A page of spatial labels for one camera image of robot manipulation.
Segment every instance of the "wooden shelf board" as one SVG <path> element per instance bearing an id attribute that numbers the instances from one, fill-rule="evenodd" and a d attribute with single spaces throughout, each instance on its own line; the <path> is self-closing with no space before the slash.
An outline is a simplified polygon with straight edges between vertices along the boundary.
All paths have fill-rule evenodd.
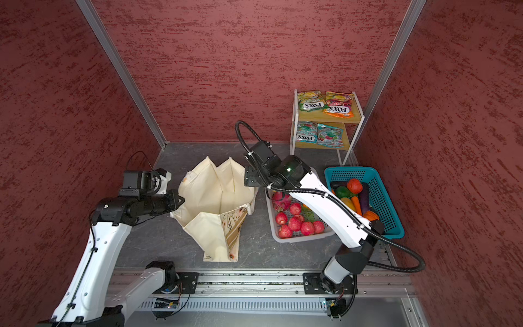
<path id="1" fill-rule="evenodd" d="M 358 104 L 356 100 L 352 100 L 351 111 L 354 114 L 350 118 L 340 118 L 327 115 L 323 110 L 315 111 L 300 111 L 298 110 L 298 120 L 299 121 L 314 121 L 314 122 L 341 122 L 349 124 L 358 124 L 361 120 L 361 115 L 358 110 Z"/>
<path id="2" fill-rule="evenodd" d="M 345 129 L 345 124 L 343 123 L 336 123 L 336 122 L 328 122 L 328 121 L 319 121 L 319 123 L 323 123 L 327 126 L 333 126 L 337 128 L 343 129 L 342 134 L 342 141 L 343 141 L 343 147 L 342 148 L 330 148 L 328 146 L 324 145 L 318 145 L 316 143 L 307 143 L 307 142 L 299 142 L 296 140 L 296 148 L 304 148 L 304 149 L 325 149 L 325 150 L 345 150 L 348 151 L 350 147 L 349 143 L 349 137 L 347 136 L 347 130 Z"/>

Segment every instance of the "snack bag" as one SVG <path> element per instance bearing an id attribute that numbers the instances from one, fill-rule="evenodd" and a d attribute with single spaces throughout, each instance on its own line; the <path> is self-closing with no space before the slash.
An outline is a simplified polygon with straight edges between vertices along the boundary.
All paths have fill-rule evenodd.
<path id="1" fill-rule="evenodd" d="M 323 109 L 324 113 L 340 118 L 354 117 L 354 114 L 351 111 L 354 94 L 327 91 L 326 95 L 327 96 L 325 99 L 327 101 L 328 108 Z"/>
<path id="2" fill-rule="evenodd" d="M 306 91 L 298 93 L 298 108 L 301 111 L 314 111 L 328 108 L 320 91 Z"/>
<path id="3" fill-rule="evenodd" d="M 343 129 L 318 124 L 318 140 L 316 144 L 328 146 L 329 148 L 343 148 Z"/>
<path id="4" fill-rule="evenodd" d="M 298 121 L 296 130 L 296 141 L 316 143 L 318 138 L 318 124 L 310 121 Z"/>

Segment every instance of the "eggplant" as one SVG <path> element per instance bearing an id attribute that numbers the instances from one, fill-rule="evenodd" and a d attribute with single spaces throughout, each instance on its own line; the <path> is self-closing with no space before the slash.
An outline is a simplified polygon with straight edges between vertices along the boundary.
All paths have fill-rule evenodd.
<path id="1" fill-rule="evenodd" d="M 343 182 L 343 181 L 332 181 L 331 182 L 331 188 L 333 189 L 337 189 L 339 188 L 340 186 L 347 186 L 347 181 Z"/>
<path id="2" fill-rule="evenodd" d="M 359 195 L 361 213 L 365 213 L 370 210 L 370 198 L 369 198 L 369 184 L 361 183 L 363 190 Z"/>

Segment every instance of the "canvas shopping bag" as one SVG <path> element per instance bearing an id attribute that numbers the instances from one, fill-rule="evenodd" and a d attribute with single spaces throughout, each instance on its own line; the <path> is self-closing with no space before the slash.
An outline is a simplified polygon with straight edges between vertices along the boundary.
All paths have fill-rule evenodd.
<path id="1" fill-rule="evenodd" d="M 185 203 L 170 216 L 205 251 L 204 261 L 237 262 L 240 228 L 254 211 L 257 187 L 243 185 L 244 168 L 232 158 L 220 166 L 206 157 L 180 183 Z"/>

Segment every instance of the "white plastic basket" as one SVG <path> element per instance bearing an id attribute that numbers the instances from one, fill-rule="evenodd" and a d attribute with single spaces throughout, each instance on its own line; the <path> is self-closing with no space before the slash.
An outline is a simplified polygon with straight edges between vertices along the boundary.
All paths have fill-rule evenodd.
<path id="1" fill-rule="evenodd" d="M 317 172 L 314 168 L 311 168 L 312 172 L 317 175 Z M 270 231 L 272 233 L 272 237 L 276 242 L 279 243 L 294 243 L 294 242 L 303 242 L 303 241 L 311 241 L 311 240 L 318 240 L 325 238 L 327 236 L 334 235 L 334 231 L 332 228 L 330 228 L 320 217 L 318 217 L 316 214 L 314 216 L 317 220 L 322 221 L 325 225 L 325 230 L 321 234 L 313 234 L 304 236 L 300 231 L 292 232 L 292 237 L 288 239 L 282 239 L 278 236 L 278 231 L 280 230 L 280 225 L 276 223 L 275 217 L 277 212 L 272 207 L 272 200 L 267 197 L 267 194 L 265 194 L 266 200 L 267 200 L 267 209 L 269 211 L 269 221 L 270 221 Z M 292 198 L 291 203 L 301 203 L 298 200 Z M 292 215 L 290 214 L 289 209 L 285 210 L 284 213 L 287 215 L 287 218 L 290 220 L 292 218 Z"/>

